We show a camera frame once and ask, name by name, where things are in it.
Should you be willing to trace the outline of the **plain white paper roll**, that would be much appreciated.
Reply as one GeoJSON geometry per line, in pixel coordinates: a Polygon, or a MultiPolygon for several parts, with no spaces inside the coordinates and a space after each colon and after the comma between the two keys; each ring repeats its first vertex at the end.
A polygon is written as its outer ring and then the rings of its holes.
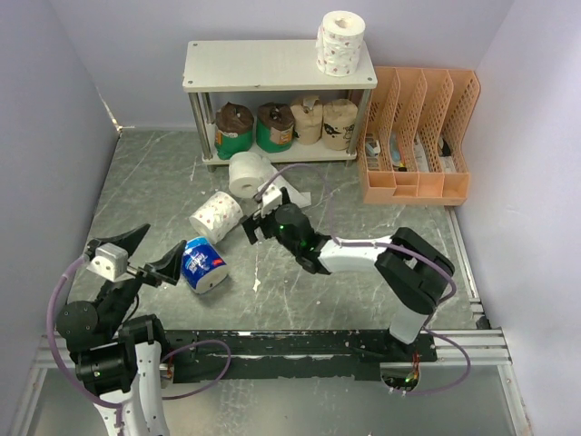
{"type": "MultiPolygon", "coordinates": [[[[230,192],[242,199],[251,199],[259,189],[277,172],[271,161],[254,152],[234,154],[229,163],[230,192]]],[[[299,192],[281,175],[273,184],[285,187],[290,200],[300,208],[311,206],[310,192],[299,192]]]]}

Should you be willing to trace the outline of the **red-dotted paper roll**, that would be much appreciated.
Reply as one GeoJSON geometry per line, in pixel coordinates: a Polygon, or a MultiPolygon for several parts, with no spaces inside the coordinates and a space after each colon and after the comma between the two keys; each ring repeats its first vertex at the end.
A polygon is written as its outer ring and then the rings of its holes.
{"type": "Polygon", "coordinates": [[[242,217],[242,208],[236,200],[218,191],[189,217],[189,221],[200,236],[216,244],[238,225],[242,217]]]}
{"type": "Polygon", "coordinates": [[[355,73],[366,29],[362,17],[349,11],[331,11],[321,20],[315,44],[317,67],[329,76],[355,73]]]}

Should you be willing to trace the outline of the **green roll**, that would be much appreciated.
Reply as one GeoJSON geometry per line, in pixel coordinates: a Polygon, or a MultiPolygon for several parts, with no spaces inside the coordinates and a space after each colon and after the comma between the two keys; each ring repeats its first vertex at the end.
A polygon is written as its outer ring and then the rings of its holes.
{"type": "Polygon", "coordinates": [[[291,148],[295,118],[287,104],[266,103],[258,108],[257,145],[266,153],[281,153],[291,148]]]}
{"type": "Polygon", "coordinates": [[[247,152],[253,144],[254,117],[249,108],[227,103],[215,116],[214,145],[221,160],[247,152]]]}

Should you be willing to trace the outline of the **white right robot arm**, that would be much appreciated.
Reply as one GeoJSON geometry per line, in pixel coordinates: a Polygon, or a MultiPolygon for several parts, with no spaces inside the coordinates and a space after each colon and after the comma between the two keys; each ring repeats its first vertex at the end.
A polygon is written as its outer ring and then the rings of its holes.
{"type": "Polygon", "coordinates": [[[415,352],[420,331],[448,298],[445,290],[450,295],[457,290],[452,262],[408,227],[378,239],[333,238],[315,231],[293,203],[248,216],[242,227],[251,244],[258,241],[257,230],[276,239],[308,273],[380,275],[400,301],[385,340],[386,353],[395,361],[405,361],[415,352]]]}

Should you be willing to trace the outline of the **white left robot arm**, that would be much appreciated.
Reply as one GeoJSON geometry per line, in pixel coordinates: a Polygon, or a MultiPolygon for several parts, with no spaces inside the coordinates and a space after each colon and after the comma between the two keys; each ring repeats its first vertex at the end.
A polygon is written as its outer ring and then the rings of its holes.
{"type": "Polygon", "coordinates": [[[94,238],[67,267],[50,297],[46,334],[57,367],[87,396],[110,435],[167,435],[162,406],[160,364],[170,350],[160,319],[130,318],[144,285],[175,285],[185,241],[160,260],[132,266],[130,257],[149,231],[94,238]],[[57,303],[66,282],[81,267],[104,280],[92,301],[57,303]]]}

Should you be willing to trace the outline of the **blue tissue roll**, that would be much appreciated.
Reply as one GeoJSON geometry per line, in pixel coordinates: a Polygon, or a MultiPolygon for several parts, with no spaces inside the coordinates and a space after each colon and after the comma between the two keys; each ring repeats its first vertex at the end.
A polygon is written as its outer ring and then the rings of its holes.
{"type": "Polygon", "coordinates": [[[229,266],[205,237],[185,245],[181,274],[190,289],[204,294],[221,284],[229,275],[229,266]]]}

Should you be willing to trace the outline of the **tan paper roll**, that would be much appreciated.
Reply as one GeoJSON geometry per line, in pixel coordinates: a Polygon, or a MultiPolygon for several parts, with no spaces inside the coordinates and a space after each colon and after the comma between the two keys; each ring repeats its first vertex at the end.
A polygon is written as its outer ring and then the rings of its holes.
{"type": "Polygon", "coordinates": [[[348,99],[337,99],[323,105],[322,141],[336,151],[347,150],[354,131],[358,107],[348,99]]]}

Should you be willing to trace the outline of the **tan roll with tail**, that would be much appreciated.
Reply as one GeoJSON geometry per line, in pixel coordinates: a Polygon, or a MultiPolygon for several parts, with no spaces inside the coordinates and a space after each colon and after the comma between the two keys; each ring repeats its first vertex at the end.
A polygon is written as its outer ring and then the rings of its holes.
{"type": "Polygon", "coordinates": [[[317,95],[296,98],[290,105],[294,136],[300,144],[313,145],[321,138],[323,104],[317,95]]]}

